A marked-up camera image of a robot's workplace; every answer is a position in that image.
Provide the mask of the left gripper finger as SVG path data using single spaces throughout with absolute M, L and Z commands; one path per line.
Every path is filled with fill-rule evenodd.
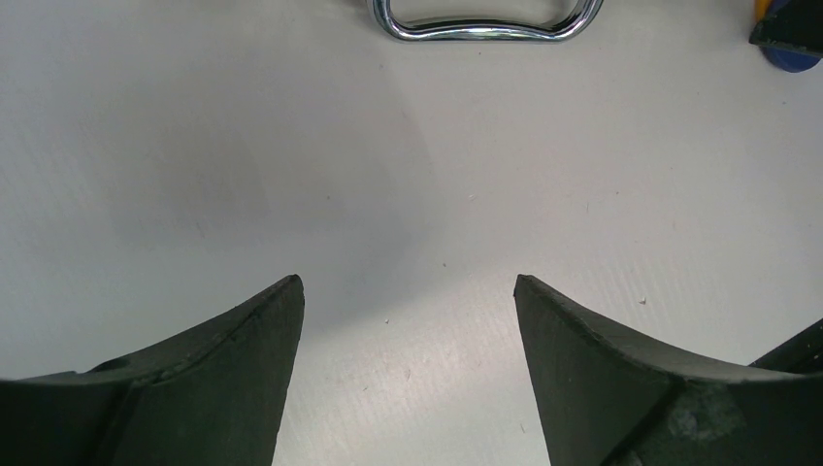
M 304 310 L 291 275 L 87 372 L 2 381 L 2 463 L 271 464 Z

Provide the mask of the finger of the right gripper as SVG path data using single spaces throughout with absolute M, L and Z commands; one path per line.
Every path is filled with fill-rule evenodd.
M 767 1 L 748 42 L 822 57 L 822 0 Z

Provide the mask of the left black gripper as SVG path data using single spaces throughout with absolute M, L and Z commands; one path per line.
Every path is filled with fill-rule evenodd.
M 680 349 L 521 275 L 517 320 L 554 465 L 818 465 L 822 320 L 748 365 Z

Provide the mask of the blue round button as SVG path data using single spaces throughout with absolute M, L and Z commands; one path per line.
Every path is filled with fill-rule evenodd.
M 761 48 L 761 52 L 775 68 L 793 74 L 808 71 L 821 61 L 819 56 L 790 50 Z

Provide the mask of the yellow round button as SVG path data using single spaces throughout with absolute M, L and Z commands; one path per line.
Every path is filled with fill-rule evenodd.
M 762 20 L 765 15 L 767 14 L 769 7 L 772 3 L 772 0 L 754 0 L 753 1 L 753 14 L 754 14 L 754 21 L 759 22 Z

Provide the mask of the black poker set case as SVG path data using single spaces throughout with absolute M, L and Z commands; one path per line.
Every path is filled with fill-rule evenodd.
M 577 1 L 568 15 L 553 23 L 529 24 L 497 18 L 452 18 L 402 22 L 387 0 L 369 0 L 367 10 L 377 27 L 407 43 L 523 42 L 559 44 L 585 30 L 601 11 L 602 0 Z

